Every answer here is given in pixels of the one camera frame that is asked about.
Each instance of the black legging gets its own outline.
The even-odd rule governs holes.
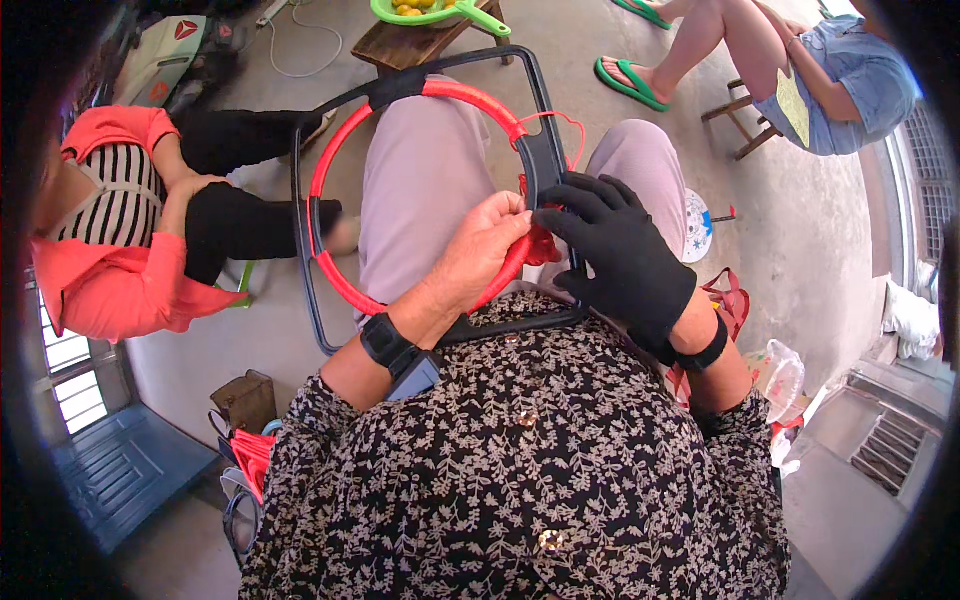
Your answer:
[[[175,120],[187,166],[200,175],[231,171],[289,154],[300,112],[217,110]],[[313,130],[305,130],[304,136]],[[186,210],[186,268],[195,281],[213,285],[228,258],[268,260],[297,255],[291,202],[266,202],[225,183],[208,185]],[[324,203],[321,233],[333,227],[340,203]]]

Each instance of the power strip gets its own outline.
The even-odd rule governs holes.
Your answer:
[[[270,5],[270,8],[264,11],[260,18],[256,19],[256,28],[262,29],[266,27],[278,13],[289,4],[289,0],[275,0],[274,4]]]

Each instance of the blue door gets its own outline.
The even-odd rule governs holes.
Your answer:
[[[143,405],[87,427],[53,455],[71,503],[107,554],[217,458]]]

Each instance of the button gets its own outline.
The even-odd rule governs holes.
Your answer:
[[[537,413],[533,411],[523,411],[520,413],[520,416],[516,418],[516,424],[521,427],[533,427],[537,419],[539,419]]]
[[[540,548],[547,554],[559,552],[564,547],[564,534],[547,529],[540,534]]]

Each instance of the coral jacket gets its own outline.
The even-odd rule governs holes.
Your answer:
[[[92,108],[71,128],[61,150],[64,159],[75,152],[81,161],[105,144],[136,144],[153,160],[154,146],[168,133],[180,135],[162,108]],[[115,342],[161,329],[182,333],[194,319],[246,296],[186,277],[186,241],[170,233],[154,233],[149,249],[37,236],[30,243],[36,282],[58,336],[70,329]]]

